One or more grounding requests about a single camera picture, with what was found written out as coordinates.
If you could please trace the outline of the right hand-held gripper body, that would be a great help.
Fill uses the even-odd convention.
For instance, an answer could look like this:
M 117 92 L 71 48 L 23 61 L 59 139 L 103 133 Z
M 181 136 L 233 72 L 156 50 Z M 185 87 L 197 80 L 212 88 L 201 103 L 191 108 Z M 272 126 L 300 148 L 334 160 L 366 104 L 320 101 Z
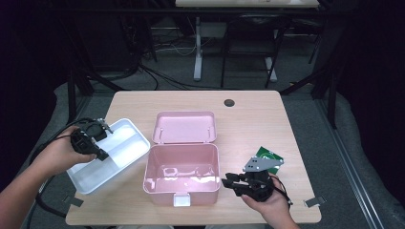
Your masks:
M 253 156 L 243 168 L 243 173 L 238 174 L 237 181 L 243 183 L 238 192 L 259 202 L 266 201 L 274 190 L 269 169 L 280 167 L 283 164 L 282 159 Z

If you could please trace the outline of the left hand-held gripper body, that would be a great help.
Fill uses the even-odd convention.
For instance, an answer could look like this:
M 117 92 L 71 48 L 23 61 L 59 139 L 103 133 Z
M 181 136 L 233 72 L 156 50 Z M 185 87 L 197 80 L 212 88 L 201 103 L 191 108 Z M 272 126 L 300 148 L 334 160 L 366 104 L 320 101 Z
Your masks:
M 107 133 L 113 131 L 103 118 L 84 119 L 82 125 L 71 133 L 71 144 L 74 150 L 83 155 L 96 155 L 96 150 L 101 149 L 97 142 L 105 139 Z

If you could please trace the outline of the white plastic tray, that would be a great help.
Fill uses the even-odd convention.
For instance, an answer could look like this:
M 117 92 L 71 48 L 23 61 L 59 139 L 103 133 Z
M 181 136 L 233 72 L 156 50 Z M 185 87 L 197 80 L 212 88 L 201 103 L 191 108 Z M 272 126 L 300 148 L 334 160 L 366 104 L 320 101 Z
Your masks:
M 96 143 L 109 155 L 104 161 L 94 159 L 79 163 L 68 170 L 78 193 L 88 195 L 136 162 L 150 149 L 150 143 L 128 118 L 109 125 L 113 133 Z

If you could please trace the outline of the green cardboard box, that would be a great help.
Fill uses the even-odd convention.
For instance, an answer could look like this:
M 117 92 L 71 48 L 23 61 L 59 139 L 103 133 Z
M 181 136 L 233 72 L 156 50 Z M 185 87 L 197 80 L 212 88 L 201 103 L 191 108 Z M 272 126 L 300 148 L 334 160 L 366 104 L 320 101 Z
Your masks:
M 284 159 L 281 156 L 278 156 L 277 154 L 273 153 L 269 149 L 265 147 L 260 147 L 257 153 L 255 154 L 256 157 L 260 158 L 265 158 L 265 159 L 275 159 L 278 160 L 281 163 L 284 163 Z M 280 169 L 280 165 L 276 165 L 274 167 L 271 167 L 268 169 L 268 171 L 274 175 L 277 174 L 277 172 Z

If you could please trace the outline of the pink storage box white handle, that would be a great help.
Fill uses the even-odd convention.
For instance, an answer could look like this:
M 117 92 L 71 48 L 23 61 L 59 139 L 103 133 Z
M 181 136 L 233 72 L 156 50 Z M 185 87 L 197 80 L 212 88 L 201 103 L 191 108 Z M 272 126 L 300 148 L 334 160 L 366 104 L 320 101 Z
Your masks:
M 153 203 L 188 207 L 217 202 L 221 179 L 216 138 L 211 112 L 157 114 L 143 181 Z

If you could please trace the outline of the person's right hand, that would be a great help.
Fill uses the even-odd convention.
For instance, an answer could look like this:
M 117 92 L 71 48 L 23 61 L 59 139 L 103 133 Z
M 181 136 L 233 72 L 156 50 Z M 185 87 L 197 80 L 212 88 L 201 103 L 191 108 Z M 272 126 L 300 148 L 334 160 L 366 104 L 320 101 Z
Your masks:
M 291 219 L 288 201 L 278 191 L 274 191 L 264 202 L 258 202 L 247 195 L 242 195 L 242 200 L 248 207 L 259 212 L 268 224 L 286 224 Z

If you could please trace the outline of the person's left hand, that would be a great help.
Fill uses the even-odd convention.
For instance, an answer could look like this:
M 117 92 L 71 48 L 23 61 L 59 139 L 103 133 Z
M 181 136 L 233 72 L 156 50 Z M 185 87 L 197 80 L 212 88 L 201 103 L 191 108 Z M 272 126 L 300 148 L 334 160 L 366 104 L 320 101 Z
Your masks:
M 96 156 L 77 153 L 71 144 L 71 134 L 77 129 L 69 127 L 53 140 L 33 161 L 32 167 L 44 177 L 51 177 L 67 171 L 79 163 L 93 161 Z

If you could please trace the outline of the black metal stand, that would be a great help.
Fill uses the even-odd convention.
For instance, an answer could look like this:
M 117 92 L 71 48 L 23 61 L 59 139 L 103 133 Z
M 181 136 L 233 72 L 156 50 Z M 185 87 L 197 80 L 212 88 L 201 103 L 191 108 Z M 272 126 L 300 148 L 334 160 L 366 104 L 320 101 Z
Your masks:
M 95 80 L 113 92 L 123 91 L 123 88 L 102 77 L 95 71 L 86 68 L 71 68 L 67 74 L 68 92 L 68 121 L 73 121 L 85 107 L 85 103 L 94 95 L 95 89 L 91 81 Z
M 280 91 L 280 95 L 291 94 L 312 81 L 315 82 L 315 85 L 313 86 L 310 95 L 313 99 L 323 99 L 325 95 L 327 96 L 327 120 L 332 128 L 335 129 L 335 108 L 338 81 L 336 73 L 333 73 L 332 71 L 326 69 L 321 69 L 319 71 L 311 73 L 302 80 L 299 80 L 292 86 L 289 86 L 286 89 Z

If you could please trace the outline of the grey metal table clip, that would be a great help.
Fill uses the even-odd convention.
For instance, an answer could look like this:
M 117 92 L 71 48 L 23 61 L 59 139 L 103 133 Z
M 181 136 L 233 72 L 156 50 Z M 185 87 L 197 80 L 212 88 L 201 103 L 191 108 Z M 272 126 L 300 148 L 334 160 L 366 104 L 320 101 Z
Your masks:
M 76 197 L 73 197 L 73 196 L 64 197 L 63 202 L 66 203 L 66 204 L 69 204 L 69 205 L 76 206 L 76 207 L 80 207 L 83 204 L 82 199 L 79 199 L 79 198 L 76 198 Z
M 326 202 L 327 201 L 326 201 L 326 199 L 324 197 L 314 197 L 314 198 L 305 200 L 304 204 L 305 204 L 306 207 L 311 208 L 311 207 L 314 207 L 314 206 L 320 206 L 320 205 L 322 205 L 322 204 L 324 204 Z

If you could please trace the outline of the white background desk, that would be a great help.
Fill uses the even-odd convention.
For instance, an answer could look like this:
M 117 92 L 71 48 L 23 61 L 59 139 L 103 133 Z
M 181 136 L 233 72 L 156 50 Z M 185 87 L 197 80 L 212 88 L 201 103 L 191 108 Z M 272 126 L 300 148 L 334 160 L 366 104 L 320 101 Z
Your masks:
M 315 9 L 319 6 L 318 0 L 175 0 L 176 7 L 184 9 L 209 9 L 209 8 L 241 8 L 252 10 L 259 9 Z M 201 37 L 201 18 L 195 19 L 196 56 L 194 66 L 194 80 L 202 79 L 203 50 Z

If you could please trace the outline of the black metal chair frame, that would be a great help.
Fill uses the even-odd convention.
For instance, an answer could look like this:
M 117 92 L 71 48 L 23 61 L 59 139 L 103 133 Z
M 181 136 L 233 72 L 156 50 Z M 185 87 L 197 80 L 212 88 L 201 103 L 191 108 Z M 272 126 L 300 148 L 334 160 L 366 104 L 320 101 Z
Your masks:
M 221 86 L 225 83 L 227 60 L 246 57 L 248 61 L 261 58 L 266 73 L 267 88 L 277 80 L 275 64 L 291 18 L 282 14 L 241 14 L 226 23 L 222 47 Z

